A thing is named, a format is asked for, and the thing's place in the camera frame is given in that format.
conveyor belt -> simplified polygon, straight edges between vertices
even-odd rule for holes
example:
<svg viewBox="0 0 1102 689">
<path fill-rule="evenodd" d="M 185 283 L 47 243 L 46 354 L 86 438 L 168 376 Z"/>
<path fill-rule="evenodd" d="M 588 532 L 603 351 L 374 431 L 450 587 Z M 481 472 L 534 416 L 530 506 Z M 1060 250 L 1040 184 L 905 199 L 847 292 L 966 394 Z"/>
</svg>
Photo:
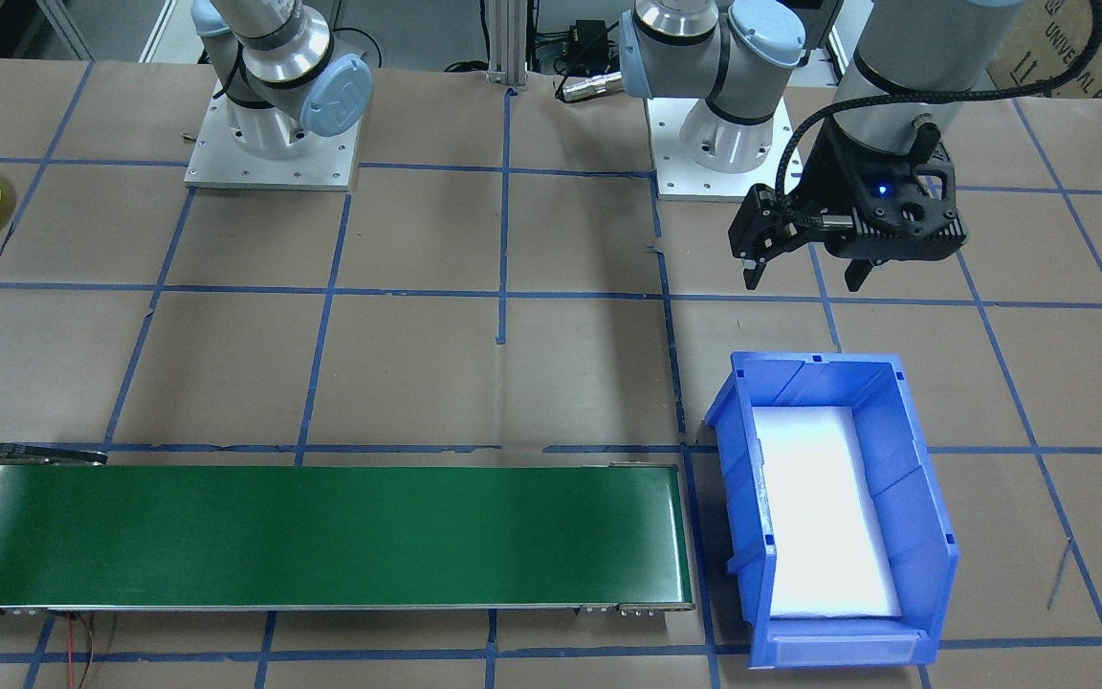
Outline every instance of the conveyor belt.
<svg viewBox="0 0 1102 689">
<path fill-rule="evenodd" d="M 0 611 L 692 606 L 678 471 L 0 465 Z"/>
</svg>

blue plastic bin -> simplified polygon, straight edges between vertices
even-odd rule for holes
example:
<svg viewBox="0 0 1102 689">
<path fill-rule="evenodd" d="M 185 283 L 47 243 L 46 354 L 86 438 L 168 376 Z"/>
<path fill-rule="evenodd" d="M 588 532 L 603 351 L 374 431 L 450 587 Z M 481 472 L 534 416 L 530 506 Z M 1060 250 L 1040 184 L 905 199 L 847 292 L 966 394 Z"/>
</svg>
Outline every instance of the blue plastic bin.
<svg viewBox="0 0 1102 689">
<path fill-rule="evenodd" d="M 959 549 L 894 354 L 736 352 L 705 416 L 725 476 L 749 667 L 931 664 L 959 566 Z M 896 589 L 899 618 L 778 620 L 770 615 L 777 532 L 752 407 L 850 407 Z"/>
</svg>

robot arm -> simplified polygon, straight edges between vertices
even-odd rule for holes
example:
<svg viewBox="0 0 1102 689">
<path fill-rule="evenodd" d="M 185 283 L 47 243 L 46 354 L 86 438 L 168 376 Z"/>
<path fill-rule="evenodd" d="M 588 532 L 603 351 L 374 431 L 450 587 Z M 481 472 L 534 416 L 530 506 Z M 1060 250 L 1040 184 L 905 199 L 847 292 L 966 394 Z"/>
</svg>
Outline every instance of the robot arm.
<svg viewBox="0 0 1102 689">
<path fill-rule="evenodd" d="M 1102 41 L 1102 0 L 1090 0 L 1088 47 L 1062 74 L 1008 90 L 974 91 L 1023 0 L 878 0 L 834 104 L 791 137 L 775 186 L 756 184 L 731 224 L 748 289 L 768 261 L 823 244 L 850 258 L 856 292 L 890 260 L 937 261 L 968 240 L 954 207 L 954 169 L 941 144 L 959 106 L 1052 90 L 1081 74 Z M 637 0 L 622 20 L 622 74 L 638 97 L 696 97 L 682 130 L 696 162 L 716 171 L 761 164 L 760 118 L 777 105 L 803 45 L 801 22 L 773 0 Z M 785 192 L 797 142 L 822 121 L 800 183 Z"/>
<path fill-rule="evenodd" d="M 806 30 L 775 0 L 638 0 L 619 20 L 620 74 L 638 98 L 700 98 L 679 139 L 692 160 L 741 173 L 765 161 L 773 115 Z"/>
<path fill-rule="evenodd" d="M 363 117 L 368 66 L 302 0 L 195 0 L 192 14 L 236 139 L 257 157 L 299 154 L 306 132 L 342 134 Z"/>
</svg>

metal mounting plate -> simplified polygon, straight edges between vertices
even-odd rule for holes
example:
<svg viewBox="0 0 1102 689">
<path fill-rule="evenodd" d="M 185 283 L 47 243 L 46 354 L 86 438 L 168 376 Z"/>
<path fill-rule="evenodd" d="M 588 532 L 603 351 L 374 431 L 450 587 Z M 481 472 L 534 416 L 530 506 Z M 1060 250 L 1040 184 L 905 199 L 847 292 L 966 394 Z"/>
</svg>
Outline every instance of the metal mounting plate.
<svg viewBox="0 0 1102 689">
<path fill-rule="evenodd" d="M 359 122 L 342 134 L 311 134 L 294 158 L 258 158 L 236 142 L 228 125 L 227 98 L 206 106 L 193 144 L 185 184 L 206 189 L 298 189 L 305 192 L 349 192 L 355 171 Z"/>
<path fill-rule="evenodd" d="M 771 186 L 777 176 L 777 162 L 793 133 L 788 121 L 785 100 L 777 105 L 773 115 L 775 136 L 768 155 L 761 164 L 748 173 L 726 174 L 711 171 L 696 163 L 678 140 L 687 114 L 695 106 L 694 98 L 652 98 L 647 101 L 649 117 L 649 142 L 652 146 L 652 162 L 657 169 L 657 196 L 666 201 L 743 201 L 747 191 L 756 183 Z M 795 174 L 801 174 L 801 157 L 793 152 L 793 161 L 785 180 L 785 192 L 797 186 Z"/>
</svg>

white foam insert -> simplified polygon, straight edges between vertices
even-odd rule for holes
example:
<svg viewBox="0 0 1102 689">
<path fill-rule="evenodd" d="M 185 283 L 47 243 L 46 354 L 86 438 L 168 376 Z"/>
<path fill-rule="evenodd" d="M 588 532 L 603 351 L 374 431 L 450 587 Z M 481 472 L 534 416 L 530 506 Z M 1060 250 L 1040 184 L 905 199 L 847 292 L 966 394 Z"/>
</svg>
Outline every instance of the white foam insert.
<svg viewBox="0 0 1102 689">
<path fill-rule="evenodd" d="M 777 579 L 771 616 L 897 616 L 857 428 L 849 407 L 754 407 Z"/>
</svg>

